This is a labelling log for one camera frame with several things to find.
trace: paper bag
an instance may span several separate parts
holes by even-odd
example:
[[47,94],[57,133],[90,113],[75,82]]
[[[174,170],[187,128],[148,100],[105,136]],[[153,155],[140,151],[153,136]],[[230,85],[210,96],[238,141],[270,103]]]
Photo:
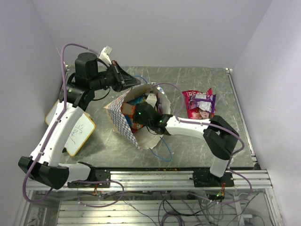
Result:
[[[146,126],[135,131],[131,131],[130,126],[123,113],[121,112],[121,106],[123,102],[128,102],[143,95],[144,93],[150,91],[154,86],[154,83],[144,84],[134,87],[132,90],[119,96],[117,99],[113,100],[111,103],[106,105],[104,108],[108,114],[109,121],[112,123],[113,131],[125,136],[129,139],[138,149],[149,149],[153,148],[160,141],[163,135],[153,135],[151,134]],[[162,102],[162,113],[170,114],[170,101],[168,100],[166,94],[161,87],[156,87],[152,90],[153,93],[157,94]]]

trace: metal bracket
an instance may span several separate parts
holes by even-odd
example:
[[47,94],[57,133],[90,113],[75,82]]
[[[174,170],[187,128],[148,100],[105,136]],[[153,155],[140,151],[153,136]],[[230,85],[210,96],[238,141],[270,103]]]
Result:
[[[109,181],[111,180],[111,174],[109,171],[105,169],[96,169],[95,170],[95,180],[94,181]],[[83,184],[77,181],[68,182],[68,188],[86,188],[86,187],[95,187],[95,184]],[[100,183],[98,184],[98,188],[109,188],[110,183]]]
[[194,171],[191,180],[195,187],[221,187],[222,182],[225,182],[226,187],[233,187],[234,181],[232,173],[225,172],[222,178],[217,178],[209,175],[209,169],[199,169]]

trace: blue cable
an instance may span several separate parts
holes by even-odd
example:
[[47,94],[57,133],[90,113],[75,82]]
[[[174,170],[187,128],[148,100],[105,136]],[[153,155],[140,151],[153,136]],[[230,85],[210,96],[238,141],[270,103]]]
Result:
[[[142,79],[143,81],[145,81],[145,84],[147,84],[147,80],[145,78],[143,78],[142,76],[140,75],[135,75],[134,77],[137,77],[137,78],[140,78]],[[154,151],[150,148],[151,152],[154,154],[154,156],[160,158],[161,160],[163,161],[166,161],[166,162],[171,162],[171,160],[173,159],[173,154],[171,153],[171,150],[169,149],[169,146],[168,144],[165,142],[165,140],[163,138],[161,138],[161,140],[163,141],[163,143],[166,145],[168,151],[169,151],[169,155],[170,155],[170,159],[165,159],[165,158],[162,158],[160,155],[157,155],[156,153],[154,153]]]
[[147,80],[145,78],[143,78],[142,76],[140,76],[140,75],[135,75],[134,77],[141,78],[143,81],[145,81],[145,84],[148,83]]
[[165,159],[165,158],[162,158],[160,155],[157,155],[156,153],[154,153],[154,151],[150,148],[151,152],[154,154],[154,156],[160,158],[161,160],[163,161],[166,161],[166,162],[171,162],[171,160],[173,159],[173,154],[171,153],[171,150],[169,149],[169,146],[168,144],[165,142],[165,140],[163,138],[161,138],[161,140],[163,141],[163,143],[166,145],[168,151],[169,151],[169,155],[170,155],[170,159]]

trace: snack bag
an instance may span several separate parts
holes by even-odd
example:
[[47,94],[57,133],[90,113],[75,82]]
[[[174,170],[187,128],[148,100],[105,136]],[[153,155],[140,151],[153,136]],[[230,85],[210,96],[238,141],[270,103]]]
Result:
[[206,93],[196,90],[187,90],[182,93],[185,96],[187,116],[189,119],[213,118],[216,95],[212,94],[211,88]]
[[133,115],[135,113],[136,106],[130,105],[128,103],[123,103],[121,106],[121,112],[123,113],[124,117],[127,120],[128,125],[132,129],[141,129],[143,125],[140,125],[138,123],[133,123]]
[[155,95],[158,94],[162,113],[170,114],[170,101],[168,100],[165,92],[161,87],[154,87],[154,84],[152,83],[135,86],[132,90],[123,93],[104,107],[113,131],[129,139],[138,149],[153,148],[163,136],[151,134],[147,130],[146,126],[143,126],[138,130],[134,130],[129,126],[134,108],[131,104],[128,104],[128,102],[144,95],[147,92],[152,92]]

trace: red snack bag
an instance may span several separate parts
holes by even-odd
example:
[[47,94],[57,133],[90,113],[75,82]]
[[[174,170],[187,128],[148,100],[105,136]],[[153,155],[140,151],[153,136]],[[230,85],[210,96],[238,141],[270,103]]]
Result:
[[187,91],[184,91],[182,93],[185,96],[187,116],[188,116],[189,119],[211,119],[211,118],[213,118],[214,112],[210,113],[210,112],[207,112],[207,111],[202,111],[198,107],[193,108],[193,109],[189,108],[190,99],[198,93],[199,94],[206,94],[206,96],[209,100],[209,97],[212,96],[211,88],[206,93],[196,91],[196,90],[187,90]]

